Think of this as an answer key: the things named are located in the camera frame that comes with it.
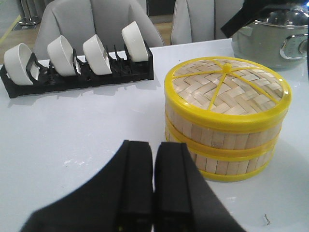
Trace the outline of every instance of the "floor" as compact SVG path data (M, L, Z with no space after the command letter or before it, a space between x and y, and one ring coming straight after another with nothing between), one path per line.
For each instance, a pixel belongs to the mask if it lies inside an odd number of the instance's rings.
M7 18L5 21L11 21L11 24L8 25L6 22L6 25L1 24L0 27L3 29L6 27L6 31L3 31L1 34L0 31L0 64L3 64L3 55L4 53L10 49L11 47L14 47L20 43L25 43L30 49L33 49L34 43L37 37L37 34L39 32L40 25L37 26L36 29L26 29L26 30L15 30L12 31L14 26L17 24L17 22L20 20L19 15L15 15L14 19L10 17ZM160 32L165 45L170 44L170 33L171 33L171 22L167 23L155 23L155 26L157 27L158 31Z

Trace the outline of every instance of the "woven bamboo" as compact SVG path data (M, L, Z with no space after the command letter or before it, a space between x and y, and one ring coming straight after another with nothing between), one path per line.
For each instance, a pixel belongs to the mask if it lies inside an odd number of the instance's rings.
M228 181L266 167L291 102L291 90L277 73L236 58L175 66L165 94L167 140L187 143L205 176Z

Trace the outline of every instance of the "grey chair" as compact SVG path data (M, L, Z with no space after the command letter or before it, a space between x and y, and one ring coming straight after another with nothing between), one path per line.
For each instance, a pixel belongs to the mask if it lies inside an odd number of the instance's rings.
M226 38L220 28L244 0L176 0L171 44Z
M44 11L34 53L38 59L48 58L48 44L63 35L82 55L83 43L94 34L109 51L113 51L113 45L121 51L125 43L121 30L133 21L150 47L164 45L160 33L136 0L55 0Z

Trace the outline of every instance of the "pot lid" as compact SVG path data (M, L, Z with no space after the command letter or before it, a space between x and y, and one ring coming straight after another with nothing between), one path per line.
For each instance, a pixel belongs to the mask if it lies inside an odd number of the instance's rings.
M267 18L260 18L256 22L277 26L307 26L309 20L308 8L294 6L290 10L271 12Z

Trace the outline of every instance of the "metal stand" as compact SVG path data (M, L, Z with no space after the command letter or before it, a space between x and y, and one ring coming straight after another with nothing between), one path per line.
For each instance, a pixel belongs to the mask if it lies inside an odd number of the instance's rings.
M25 17L19 21L22 26L36 25L41 22L40 17L36 16L37 12L33 0L20 0Z

